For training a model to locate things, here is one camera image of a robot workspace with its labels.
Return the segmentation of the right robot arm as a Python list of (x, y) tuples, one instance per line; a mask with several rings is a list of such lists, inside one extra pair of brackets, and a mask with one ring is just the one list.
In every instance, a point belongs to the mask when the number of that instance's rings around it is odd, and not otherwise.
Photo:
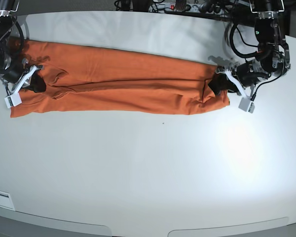
[(43, 65), (29, 62), (23, 53), (25, 37), (17, 20), (18, 0), (0, 0), (0, 81), (8, 95), (9, 86), (15, 90), (46, 91), (46, 84), (38, 74)]

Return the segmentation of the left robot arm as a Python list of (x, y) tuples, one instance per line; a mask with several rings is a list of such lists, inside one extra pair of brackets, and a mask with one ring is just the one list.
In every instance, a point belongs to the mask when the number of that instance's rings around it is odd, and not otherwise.
[[(227, 11), (231, 22), (230, 48), (245, 63), (217, 67), (216, 75), (209, 82), (210, 89), (216, 95), (223, 90), (239, 94), (241, 89), (256, 90), (261, 84), (269, 83), (270, 77), (278, 79), (285, 75), (291, 64), (283, 27), (283, 1), (221, 0), (219, 7)], [(234, 35), (240, 24), (253, 24), (258, 42), (255, 52), (241, 53), (236, 48)]]

